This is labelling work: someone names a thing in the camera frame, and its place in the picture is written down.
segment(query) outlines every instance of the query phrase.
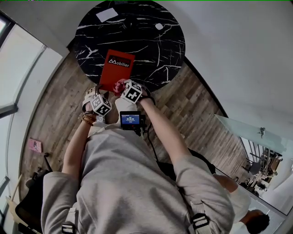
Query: logo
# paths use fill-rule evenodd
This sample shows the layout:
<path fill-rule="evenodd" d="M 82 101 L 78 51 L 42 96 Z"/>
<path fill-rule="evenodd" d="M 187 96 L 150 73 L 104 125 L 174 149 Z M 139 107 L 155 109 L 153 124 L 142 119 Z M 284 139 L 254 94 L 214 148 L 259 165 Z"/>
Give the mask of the logo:
<path fill-rule="evenodd" d="M 114 55 L 110 55 L 108 58 L 108 63 L 110 64 L 116 64 L 122 67 L 129 67 L 130 66 L 130 60 L 127 58 L 122 58 Z"/>

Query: red folder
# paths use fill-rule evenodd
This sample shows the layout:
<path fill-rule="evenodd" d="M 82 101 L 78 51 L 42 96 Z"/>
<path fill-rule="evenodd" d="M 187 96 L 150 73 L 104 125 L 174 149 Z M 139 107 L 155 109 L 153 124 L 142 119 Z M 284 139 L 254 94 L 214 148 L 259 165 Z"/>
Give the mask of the red folder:
<path fill-rule="evenodd" d="M 129 79 L 135 55 L 109 50 L 102 71 L 102 90 L 113 91 L 113 84 L 120 79 Z"/>

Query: black marble table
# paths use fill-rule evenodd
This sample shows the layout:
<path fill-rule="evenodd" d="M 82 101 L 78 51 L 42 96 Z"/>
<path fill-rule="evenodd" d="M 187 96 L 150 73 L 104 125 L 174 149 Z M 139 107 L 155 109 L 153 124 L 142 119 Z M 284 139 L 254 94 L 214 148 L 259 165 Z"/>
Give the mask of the black marble table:
<path fill-rule="evenodd" d="M 97 13 L 114 8 L 114 18 L 101 22 Z M 98 84 L 109 49 L 134 54 L 131 79 L 157 90 L 181 68 L 185 41 L 173 15 L 153 1 L 105 1 L 91 9 L 76 31 L 77 61 L 90 80 Z"/>

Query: white cube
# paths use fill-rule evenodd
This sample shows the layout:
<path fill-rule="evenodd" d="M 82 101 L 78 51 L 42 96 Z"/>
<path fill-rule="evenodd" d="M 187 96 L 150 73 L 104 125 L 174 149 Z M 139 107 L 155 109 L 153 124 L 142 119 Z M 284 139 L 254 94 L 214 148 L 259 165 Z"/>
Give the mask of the white cube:
<path fill-rule="evenodd" d="M 99 116 L 105 116 L 112 109 L 111 103 L 100 94 L 91 100 L 91 105 L 93 111 Z"/>
<path fill-rule="evenodd" d="M 126 84 L 126 88 L 124 92 L 122 93 L 121 97 L 126 99 L 127 101 L 131 103 L 136 103 L 139 97 L 142 94 L 141 85 L 130 81 Z"/>

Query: display screen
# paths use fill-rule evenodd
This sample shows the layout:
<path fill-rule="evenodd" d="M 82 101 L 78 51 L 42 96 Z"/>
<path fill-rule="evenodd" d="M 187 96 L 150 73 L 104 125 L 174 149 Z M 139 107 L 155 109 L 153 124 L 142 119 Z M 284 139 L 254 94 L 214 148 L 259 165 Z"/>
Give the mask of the display screen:
<path fill-rule="evenodd" d="M 139 115 L 121 115 L 122 124 L 140 124 Z"/>

